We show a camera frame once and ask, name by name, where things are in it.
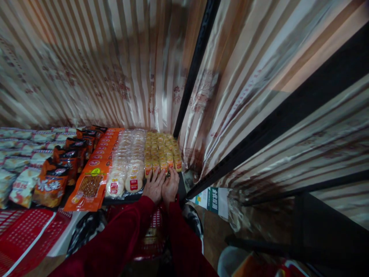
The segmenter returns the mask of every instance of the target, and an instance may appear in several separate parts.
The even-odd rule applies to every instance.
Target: curtain
[[[195,183],[367,21],[364,1],[222,1],[180,136]],[[253,226],[270,238],[271,222],[261,213],[286,215],[293,205],[254,209],[242,207],[246,200],[369,168],[367,82],[368,76],[214,184],[232,188],[235,232]],[[346,215],[368,228],[369,191],[347,191],[333,189],[322,200],[335,195],[333,207],[349,209]],[[285,216],[274,223],[281,222]]]
[[[206,1],[2,1],[2,126],[173,132]]]

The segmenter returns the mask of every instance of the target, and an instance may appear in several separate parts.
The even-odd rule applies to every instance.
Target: red plastic basket
[[[70,219],[46,209],[0,211],[0,276],[23,276],[38,266]]]
[[[128,205],[109,206],[106,213],[107,221],[109,222],[112,220],[126,206]],[[163,225],[163,217],[158,208],[153,214],[146,236],[137,244],[133,252],[132,260],[152,260],[160,257],[163,253],[165,239],[166,234]]]

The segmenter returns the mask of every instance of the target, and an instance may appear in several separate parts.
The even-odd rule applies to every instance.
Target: hand
[[[146,185],[143,189],[143,196],[149,197],[155,205],[158,205],[161,200],[161,186],[164,183],[165,180],[165,170],[162,170],[159,174],[160,168],[158,167],[155,170],[153,179],[151,180],[151,176],[153,174],[153,171],[151,170],[149,173],[149,176],[147,178]]]
[[[180,183],[180,177],[174,168],[169,168],[170,177],[167,178],[161,188],[161,195],[166,207],[169,210],[169,203],[176,200],[176,195],[178,191],[178,184]]]

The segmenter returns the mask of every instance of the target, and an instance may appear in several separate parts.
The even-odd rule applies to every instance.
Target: red sweater
[[[147,232],[154,209],[150,198],[141,197],[49,276],[118,276],[130,261],[139,236]],[[168,215],[169,239],[177,276],[218,276],[202,255],[201,240],[183,219],[178,203],[170,203]]]

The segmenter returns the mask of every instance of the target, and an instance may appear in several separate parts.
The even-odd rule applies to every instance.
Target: floor
[[[199,214],[204,227],[204,256],[217,271],[218,260],[221,252],[227,246],[224,238],[232,233],[228,222],[221,219],[218,215],[194,205]],[[42,263],[29,272],[26,277],[46,277],[64,260],[64,256],[46,257]],[[125,268],[122,276],[156,276],[158,270],[158,261],[132,262]]]

